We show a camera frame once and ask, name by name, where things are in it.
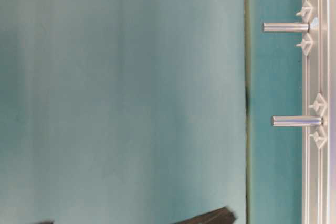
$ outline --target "metal peg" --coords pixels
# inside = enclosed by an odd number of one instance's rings
[[[274,127],[310,127],[322,125],[322,118],[313,115],[294,115],[271,117],[271,125]]]
[[[263,32],[277,33],[306,33],[309,31],[309,23],[263,23]]]

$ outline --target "white plastic clip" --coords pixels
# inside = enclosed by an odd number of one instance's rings
[[[312,45],[313,45],[313,40],[309,34],[305,34],[301,43],[296,44],[297,47],[302,48],[302,52],[305,56],[307,56],[310,53]]]
[[[312,10],[312,5],[308,1],[305,1],[301,11],[296,13],[296,16],[302,17],[303,21],[308,22],[311,17]]]

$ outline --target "vertical groove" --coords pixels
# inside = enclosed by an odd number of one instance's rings
[[[323,77],[322,77],[322,68],[323,68],[323,44],[322,44],[322,27],[321,27],[321,22],[322,22],[322,1],[323,0],[318,0],[318,19],[319,19],[319,92],[322,93],[322,83],[323,83]]]

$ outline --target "metal pin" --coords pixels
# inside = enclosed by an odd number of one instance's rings
[[[263,32],[276,33],[306,33],[309,31],[309,23],[263,23]]]
[[[294,115],[271,117],[271,125],[274,127],[310,127],[322,125],[322,118],[313,115]]]

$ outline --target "teal wall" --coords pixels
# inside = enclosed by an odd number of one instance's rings
[[[0,223],[246,222],[243,0],[0,8]]]
[[[271,115],[302,113],[301,35],[261,32],[262,22],[300,21],[300,9],[301,0],[246,0],[250,224],[301,223],[301,130],[270,126]]]

